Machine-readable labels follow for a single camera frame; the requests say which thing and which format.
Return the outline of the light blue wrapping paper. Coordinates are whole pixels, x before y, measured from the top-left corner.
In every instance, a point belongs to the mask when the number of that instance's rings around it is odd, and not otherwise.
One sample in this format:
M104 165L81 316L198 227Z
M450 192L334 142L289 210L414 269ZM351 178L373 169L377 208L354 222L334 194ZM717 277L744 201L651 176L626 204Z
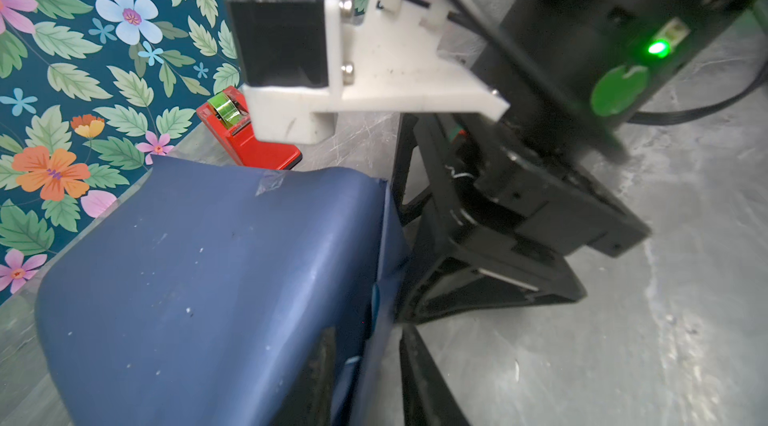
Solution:
M77 425L268 425L334 327L330 425L361 425L407 256L382 179L161 158L46 274L38 337Z

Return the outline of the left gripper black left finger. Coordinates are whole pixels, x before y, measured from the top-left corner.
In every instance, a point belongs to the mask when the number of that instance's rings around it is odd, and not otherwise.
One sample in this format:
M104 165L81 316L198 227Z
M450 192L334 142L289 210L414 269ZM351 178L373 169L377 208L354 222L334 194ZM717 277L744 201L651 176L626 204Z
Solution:
M328 327L321 331L271 425L330 425L335 362L336 331Z

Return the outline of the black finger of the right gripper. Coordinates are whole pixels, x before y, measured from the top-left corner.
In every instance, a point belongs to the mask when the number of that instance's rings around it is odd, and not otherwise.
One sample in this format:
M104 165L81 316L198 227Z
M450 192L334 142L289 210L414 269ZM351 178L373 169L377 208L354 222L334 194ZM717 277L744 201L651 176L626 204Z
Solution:
M398 292L396 321L423 324L475 310L576 303L586 296L561 254L483 225L461 228L429 203Z

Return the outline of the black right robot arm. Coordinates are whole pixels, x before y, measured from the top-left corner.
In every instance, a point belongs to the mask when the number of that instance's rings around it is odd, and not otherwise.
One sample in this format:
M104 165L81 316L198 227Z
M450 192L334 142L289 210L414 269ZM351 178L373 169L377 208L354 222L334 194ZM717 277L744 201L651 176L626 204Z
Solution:
M622 162L615 130L677 125L722 103L646 113L644 104L756 0L515 0L503 20L464 12L486 46L472 73L508 107L400 120L392 193L418 230L396 318L575 303L567 263L588 247L616 258L649 227L581 167Z

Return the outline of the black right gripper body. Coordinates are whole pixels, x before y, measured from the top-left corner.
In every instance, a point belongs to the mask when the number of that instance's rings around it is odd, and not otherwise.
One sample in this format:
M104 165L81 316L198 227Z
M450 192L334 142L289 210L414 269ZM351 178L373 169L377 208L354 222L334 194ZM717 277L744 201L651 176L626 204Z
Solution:
M402 225L424 212L449 242L522 270L617 258L650 228L582 168L540 156L474 115L403 114L392 192Z

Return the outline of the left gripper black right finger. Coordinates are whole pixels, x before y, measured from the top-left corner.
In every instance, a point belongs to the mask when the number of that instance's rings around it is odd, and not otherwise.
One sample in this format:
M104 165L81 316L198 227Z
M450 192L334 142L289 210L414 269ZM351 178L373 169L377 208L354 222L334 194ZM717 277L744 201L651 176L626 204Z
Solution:
M399 357L405 425L470 425L414 325L402 328Z

